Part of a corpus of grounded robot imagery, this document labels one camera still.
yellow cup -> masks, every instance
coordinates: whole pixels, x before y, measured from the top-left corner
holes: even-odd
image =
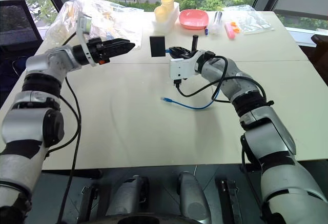
[[[162,5],[166,7],[167,11],[171,11],[174,8],[174,0],[160,0]]]
[[[163,5],[156,7],[154,13],[156,21],[158,21],[159,23],[165,22],[168,18],[168,11]]]

black office chair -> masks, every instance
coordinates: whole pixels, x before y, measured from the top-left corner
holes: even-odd
[[[0,0],[0,54],[21,55],[37,51],[42,38],[25,0]]]
[[[0,0],[0,107],[42,41],[25,0]]]

black cable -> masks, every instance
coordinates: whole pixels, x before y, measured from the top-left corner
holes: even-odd
[[[219,84],[217,84],[217,87],[216,87],[214,93],[212,94],[211,100],[213,100],[213,101],[217,101],[215,99],[215,96],[218,93],[218,91],[220,90],[220,87],[222,85],[222,82],[224,81],[224,78],[226,76],[227,69],[228,69],[228,60],[224,56],[215,56],[215,58],[222,58],[224,60],[224,69],[223,69],[222,77],[221,77],[221,79],[219,81]]]
[[[252,78],[249,78],[249,77],[246,77],[246,76],[229,76],[229,77],[224,78],[224,80],[228,80],[228,79],[245,79],[245,80],[248,80],[249,82],[254,83],[261,90],[264,101],[265,102],[267,101],[267,95],[265,93],[264,88],[256,80],[253,80]],[[229,101],[225,101],[225,100],[215,100],[215,101],[216,102],[222,102],[222,103],[229,103]]]
[[[245,177],[246,177],[246,180],[248,182],[248,185],[250,186],[251,190],[252,190],[252,193],[253,193],[253,196],[255,198],[255,201],[257,203],[257,206],[258,208],[261,210],[261,201],[260,201],[260,198],[258,197],[256,191],[255,191],[255,188],[251,182],[251,179],[250,179],[250,176],[248,175],[248,172],[247,172],[247,169],[246,169],[246,166],[245,166],[245,149],[242,148],[241,149],[241,165],[242,165],[242,170],[245,174]]]
[[[245,80],[248,80],[252,83],[254,83],[262,92],[262,96],[264,98],[264,100],[266,101],[267,100],[267,95],[265,93],[265,90],[264,88],[261,86],[261,84],[255,80],[253,80],[252,78],[249,78],[249,77],[245,77],[245,76],[229,76],[229,77],[225,77],[223,80],[228,80],[228,79],[245,79]],[[194,96],[196,95],[197,93],[205,90],[206,88],[210,87],[211,85],[214,85],[216,83],[218,83],[219,81],[221,81],[221,79],[218,79],[218,80],[215,80],[209,84],[207,84],[206,86],[203,86],[202,88],[198,89],[197,91],[191,93],[191,94],[184,94],[179,87],[177,87],[176,89],[178,90],[178,92],[184,96],[184,97],[191,97],[191,96]],[[220,101],[222,103],[230,103],[229,101],[226,101],[226,100],[217,100],[217,101]]]
[[[70,91],[71,91],[71,93],[72,93],[72,95],[75,99],[79,120],[78,120],[78,135],[77,135],[77,141],[76,141],[76,146],[75,146],[75,151],[74,151],[72,168],[71,168],[70,176],[68,178],[68,182],[67,182],[66,190],[65,190],[65,193],[64,193],[64,196],[63,196],[63,200],[61,202],[60,211],[59,211],[59,215],[58,215],[58,219],[57,219],[57,224],[60,224],[60,222],[62,221],[62,218],[63,218],[68,192],[70,190],[72,179],[73,179],[74,169],[75,169],[75,165],[76,165],[77,152],[78,152],[78,146],[80,144],[80,138],[81,138],[81,111],[80,111],[80,107],[79,107],[79,104],[78,104],[78,101],[77,101],[77,97],[76,97],[71,85],[69,84],[69,82],[67,80],[67,77],[65,78],[65,81],[66,81],[66,84],[67,84],[68,88],[70,89]]]
[[[12,67],[13,71],[15,72],[15,74],[16,74],[18,77],[20,77],[20,75],[18,74],[18,72],[16,71],[15,66],[14,66],[16,62],[17,62],[17,60],[13,61],[13,62],[11,63],[11,67]]]
[[[67,40],[62,44],[62,46],[66,45],[74,36],[76,35],[76,32],[74,32],[71,36],[68,37]]]
[[[76,128],[76,131],[75,131],[75,134],[73,135],[73,137],[68,141],[66,142],[65,144],[61,145],[61,146],[58,146],[58,147],[55,147],[51,150],[48,151],[47,153],[47,156],[50,155],[50,153],[54,152],[54,151],[57,151],[57,150],[60,150],[66,146],[68,146],[71,142],[73,142],[75,140],[75,138],[77,137],[77,134],[78,134],[78,126],[79,126],[79,118],[75,112],[75,110],[73,109],[73,107],[69,104],[69,102],[66,101],[66,99],[64,99],[62,96],[59,96],[59,98],[70,108],[70,110],[73,112],[75,118],[76,118],[76,123],[77,123],[77,128]]]

white table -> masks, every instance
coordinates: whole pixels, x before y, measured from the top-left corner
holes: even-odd
[[[275,31],[238,35],[233,42],[225,35],[216,40],[201,36],[198,48],[236,60],[241,70],[263,85],[268,100],[275,101],[273,107],[294,137],[298,160],[328,158],[327,86],[278,18],[272,12],[264,15]],[[195,32],[178,25],[175,29],[166,37],[167,46],[189,48]],[[76,168],[240,163],[243,130],[232,105],[214,104],[192,111],[160,100],[165,96],[200,106],[210,100],[212,90],[181,97],[169,79],[170,58],[150,58],[149,35],[154,34],[145,28],[141,50],[114,58],[111,64],[84,66],[69,73],[83,119]],[[190,93],[206,83],[195,76],[183,82],[181,89]],[[0,110],[0,121],[22,84],[23,76]],[[61,93],[74,103],[65,84]],[[65,104],[61,111],[66,142],[75,132],[76,122]],[[69,169],[74,147],[71,144],[53,153],[43,169]]]

black rectangular object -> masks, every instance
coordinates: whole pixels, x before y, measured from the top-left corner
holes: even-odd
[[[165,37],[164,36],[149,36],[150,51],[152,57],[165,56]]]
[[[224,224],[242,224],[240,206],[237,199],[238,188],[235,181],[215,179],[219,191],[222,220]]]
[[[20,56],[42,42],[25,0],[0,0],[0,54]]]
[[[78,213],[77,223],[82,223],[90,219],[93,200],[97,197],[97,186],[85,187],[83,191],[83,198]]]

